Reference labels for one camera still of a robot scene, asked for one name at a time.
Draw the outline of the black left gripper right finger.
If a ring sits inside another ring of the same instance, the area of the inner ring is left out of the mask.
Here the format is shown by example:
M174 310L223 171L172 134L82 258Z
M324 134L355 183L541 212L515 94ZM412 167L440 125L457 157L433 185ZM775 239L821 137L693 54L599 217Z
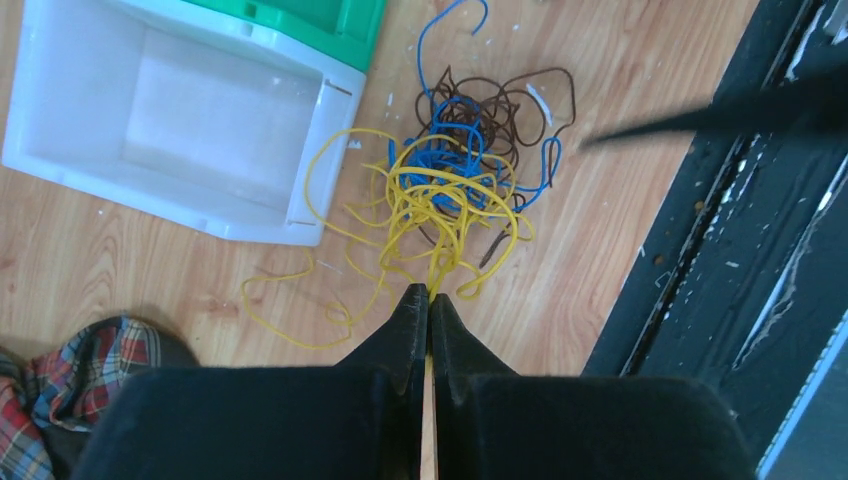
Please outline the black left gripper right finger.
M429 309L441 479L752 479L728 408L681 378L525 376Z

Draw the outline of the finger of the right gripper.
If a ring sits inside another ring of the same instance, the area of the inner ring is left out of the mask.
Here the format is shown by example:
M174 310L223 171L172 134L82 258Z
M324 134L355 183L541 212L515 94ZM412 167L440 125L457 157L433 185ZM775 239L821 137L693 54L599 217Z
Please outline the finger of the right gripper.
M668 132L836 137L847 133L847 71L829 69L767 90L599 132L582 147Z

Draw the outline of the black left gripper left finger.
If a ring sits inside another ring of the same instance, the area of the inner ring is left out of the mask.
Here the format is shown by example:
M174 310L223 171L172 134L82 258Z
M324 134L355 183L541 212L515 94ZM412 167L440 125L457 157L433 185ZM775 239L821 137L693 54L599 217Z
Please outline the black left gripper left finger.
M332 366L157 368L100 420L76 479L416 479L428 293Z

